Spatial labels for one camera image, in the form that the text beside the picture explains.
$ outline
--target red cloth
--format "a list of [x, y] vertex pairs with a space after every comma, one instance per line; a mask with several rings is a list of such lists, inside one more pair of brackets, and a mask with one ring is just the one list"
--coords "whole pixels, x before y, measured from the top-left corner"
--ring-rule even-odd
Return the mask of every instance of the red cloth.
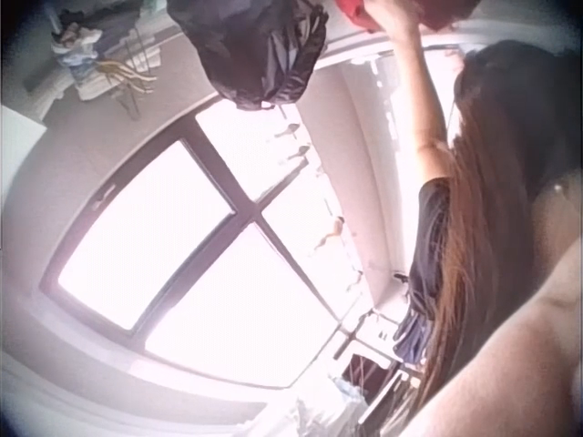
[[[421, 6], [421, 23], [440, 30], [454, 21], [468, 18], [480, 0], [415, 0]], [[370, 32], [381, 27], [364, 10], [363, 0], [336, 0], [336, 4], [350, 20]]]

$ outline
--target window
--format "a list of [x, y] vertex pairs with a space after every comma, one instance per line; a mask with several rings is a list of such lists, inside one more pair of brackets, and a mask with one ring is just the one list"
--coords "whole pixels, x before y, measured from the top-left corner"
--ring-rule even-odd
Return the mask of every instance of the window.
[[177, 142], [99, 216], [58, 278], [75, 298], [131, 329], [230, 207]]
[[329, 349], [363, 292], [354, 253], [297, 109], [215, 100], [90, 199], [42, 287], [134, 351], [281, 388]]

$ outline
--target window frame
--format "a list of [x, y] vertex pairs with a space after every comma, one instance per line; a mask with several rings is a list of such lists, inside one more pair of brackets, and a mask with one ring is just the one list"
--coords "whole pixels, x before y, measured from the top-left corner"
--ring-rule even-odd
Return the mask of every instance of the window frame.
[[[162, 129], [156, 136], [140, 147], [128, 159], [126, 159], [107, 178], [101, 187], [92, 195], [85, 206], [78, 212], [67, 232], [59, 242], [51, 260], [49, 260], [45, 274], [41, 279], [40, 289], [51, 300], [55, 301], [62, 309], [71, 314], [90, 329], [105, 336], [125, 348], [147, 356], [155, 361], [160, 361], [174, 368], [204, 376], [215, 381], [237, 383], [239, 385], [261, 388], [281, 389], [260, 384], [252, 384], [242, 381], [223, 379], [215, 375], [186, 368], [172, 361], [165, 360], [146, 350], [146, 340], [151, 332], [156, 329], [164, 316], [189, 292], [194, 283], [210, 268], [210, 266], [222, 255], [222, 253], [235, 241], [235, 239], [249, 225], [255, 223], [268, 243], [283, 257], [285, 262], [301, 278], [308, 290], [326, 309], [330, 317], [336, 321], [336, 328], [331, 332], [326, 342], [322, 345], [306, 369], [326, 349], [332, 338], [342, 332], [349, 332], [343, 327], [343, 320], [357, 303], [355, 298], [350, 308], [341, 316], [337, 316], [330, 304], [316, 289], [308, 275], [300, 267], [293, 255], [287, 250], [277, 234], [273, 231], [262, 212], [276, 199], [308, 166], [308, 161], [303, 158], [299, 164], [291, 169], [286, 176], [280, 179], [271, 188], [268, 188], [257, 200], [251, 199], [240, 186], [237, 179], [230, 171], [226, 162], [220, 156], [219, 151], [210, 143], [202, 127], [199, 125], [196, 115], [199, 112], [220, 102], [221, 97], [214, 97], [204, 104], [196, 107], [188, 114], [178, 118], [169, 126]], [[279, 108], [284, 118], [285, 112]], [[143, 311], [133, 328], [125, 330], [113, 321], [98, 314], [82, 302], [78, 301], [58, 284], [58, 277], [69, 261], [77, 246], [89, 232], [101, 213], [107, 209], [114, 198], [151, 162], [161, 155], [167, 148], [177, 141], [188, 150], [191, 157], [209, 178], [211, 184], [219, 191], [225, 201], [230, 205], [232, 212], [224, 218], [217, 227], [186, 257], [179, 268], [168, 279], [154, 299]], [[293, 385], [303, 372], [290, 384]]]

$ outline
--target raised arm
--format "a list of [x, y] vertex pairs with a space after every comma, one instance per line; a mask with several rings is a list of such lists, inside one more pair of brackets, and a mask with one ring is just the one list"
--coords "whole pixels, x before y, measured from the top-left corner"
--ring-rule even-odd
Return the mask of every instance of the raised arm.
[[409, 136], [420, 183], [449, 176], [444, 112], [424, 59], [418, 14], [410, 0], [365, 0], [368, 14], [386, 31], [408, 112]]

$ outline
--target black shirt sleeve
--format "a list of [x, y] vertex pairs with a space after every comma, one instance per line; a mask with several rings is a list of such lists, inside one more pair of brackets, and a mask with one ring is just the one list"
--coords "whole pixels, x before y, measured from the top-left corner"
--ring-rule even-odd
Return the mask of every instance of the black shirt sleeve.
[[447, 178], [426, 182], [419, 190], [419, 223], [409, 271], [412, 309], [435, 318], [435, 300], [442, 286], [441, 258], [449, 210]]

